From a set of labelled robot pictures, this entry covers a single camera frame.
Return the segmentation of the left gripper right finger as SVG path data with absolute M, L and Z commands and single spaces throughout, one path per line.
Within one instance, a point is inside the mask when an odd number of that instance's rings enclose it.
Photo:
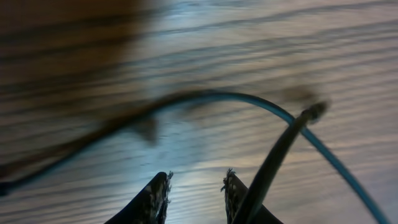
M 224 186 L 221 191 L 224 190 L 227 224 L 232 224 L 248 188 L 240 181 L 232 169 L 228 169 L 223 183 Z M 251 224 L 282 224 L 282 222 L 271 214 L 265 206 L 262 206 L 252 219 Z

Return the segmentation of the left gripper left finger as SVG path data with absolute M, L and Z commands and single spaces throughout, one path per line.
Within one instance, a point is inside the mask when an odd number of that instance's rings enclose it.
M 159 172 L 105 224 L 164 224 L 173 172 Z

